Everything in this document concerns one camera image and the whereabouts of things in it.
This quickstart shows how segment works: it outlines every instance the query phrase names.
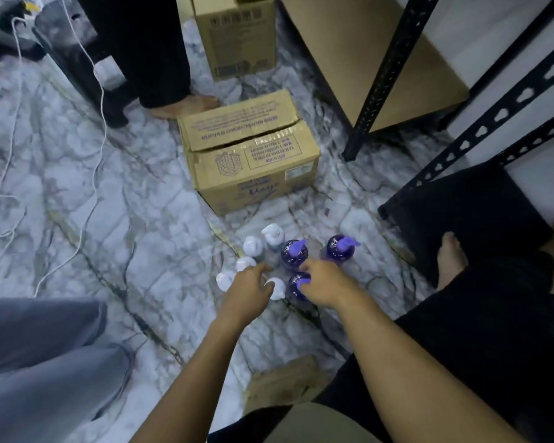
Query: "handling symbol on box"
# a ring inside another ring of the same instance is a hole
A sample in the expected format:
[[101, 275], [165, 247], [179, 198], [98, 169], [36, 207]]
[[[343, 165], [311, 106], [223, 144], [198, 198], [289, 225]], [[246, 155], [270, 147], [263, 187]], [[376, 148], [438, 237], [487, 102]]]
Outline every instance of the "handling symbol on box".
[[222, 175], [233, 176], [242, 170], [239, 154], [224, 153], [215, 159], [217, 170]]

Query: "white sticker on box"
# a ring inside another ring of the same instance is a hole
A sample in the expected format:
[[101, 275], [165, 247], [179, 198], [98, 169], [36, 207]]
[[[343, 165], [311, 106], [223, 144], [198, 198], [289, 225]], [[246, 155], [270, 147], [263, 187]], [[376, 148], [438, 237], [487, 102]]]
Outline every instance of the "white sticker on box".
[[285, 180], [294, 179], [301, 175], [307, 174], [312, 170], [314, 162], [306, 163], [296, 168], [291, 168], [290, 170], [285, 171]]

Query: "bottle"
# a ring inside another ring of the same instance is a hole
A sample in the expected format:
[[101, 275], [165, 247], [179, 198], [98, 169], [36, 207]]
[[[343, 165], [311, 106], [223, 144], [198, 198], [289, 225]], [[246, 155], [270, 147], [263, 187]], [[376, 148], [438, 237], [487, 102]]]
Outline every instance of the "bottle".
[[306, 272], [298, 272], [289, 279], [287, 283], [288, 294], [298, 300], [310, 301], [308, 297], [302, 294], [301, 285], [304, 283], [310, 283], [310, 274]]
[[281, 300], [282, 298], [285, 298], [286, 288], [285, 288], [285, 283], [283, 283], [283, 280], [281, 280], [281, 278], [277, 278], [276, 276], [272, 276], [267, 280], [267, 283], [271, 281], [275, 284], [275, 287], [273, 288], [273, 293], [271, 294], [271, 299]]
[[267, 225], [260, 232], [265, 235], [265, 241], [267, 241], [268, 248], [275, 253], [279, 253], [283, 247], [283, 244], [285, 244], [284, 230], [279, 225], [272, 223]]
[[350, 236], [336, 234], [324, 246], [321, 257], [340, 265], [353, 257], [355, 247], [359, 245], [361, 244]]
[[251, 258], [250, 256], [243, 256], [242, 258], [238, 258], [236, 260], [236, 271], [242, 272], [245, 268], [252, 266], [256, 266], [256, 261], [254, 258]]
[[222, 292], [227, 292], [234, 282], [235, 277], [236, 272], [233, 270], [224, 270], [215, 276], [215, 282], [217, 283], [217, 287], [220, 288]]
[[246, 256], [254, 258], [256, 262], [260, 263], [263, 260], [265, 246], [263, 241], [256, 236], [247, 236], [244, 238], [242, 249], [244, 250], [244, 253], [246, 253]]
[[302, 263], [308, 259], [306, 240], [290, 239], [281, 249], [281, 264], [290, 272], [298, 272]]

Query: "purple bottle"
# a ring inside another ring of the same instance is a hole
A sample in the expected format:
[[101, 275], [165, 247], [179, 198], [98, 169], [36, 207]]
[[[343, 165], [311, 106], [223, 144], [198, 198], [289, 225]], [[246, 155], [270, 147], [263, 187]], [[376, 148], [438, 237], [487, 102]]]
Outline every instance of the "purple bottle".
[[306, 272], [296, 273], [287, 283], [287, 294], [300, 301], [310, 301], [308, 300], [308, 297], [302, 294], [300, 286], [304, 283], [310, 283], [310, 274]]
[[305, 239], [290, 239], [281, 249], [281, 264], [289, 272], [299, 271], [299, 267], [307, 259], [308, 247]]
[[355, 253], [355, 247], [361, 245], [350, 236], [336, 234], [328, 240], [322, 251], [322, 259], [342, 264], [349, 261]]

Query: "hand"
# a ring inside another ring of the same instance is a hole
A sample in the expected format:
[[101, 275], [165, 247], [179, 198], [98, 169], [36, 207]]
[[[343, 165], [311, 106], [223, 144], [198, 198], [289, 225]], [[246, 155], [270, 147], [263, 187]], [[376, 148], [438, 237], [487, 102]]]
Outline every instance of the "hand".
[[228, 322], [240, 331], [246, 328], [269, 304], [275, 284], [262, 286], [261, 275], [272, 271], [272, 267], [261, 263], [238, 272], [224, 296], [216, 320]]
[[302, 293], [312, 303], [339, 309], [349, 297], [364, 293], [362, 288], [332, 261], [308, 258], [300, 267], [312, 280], [301, 285]]

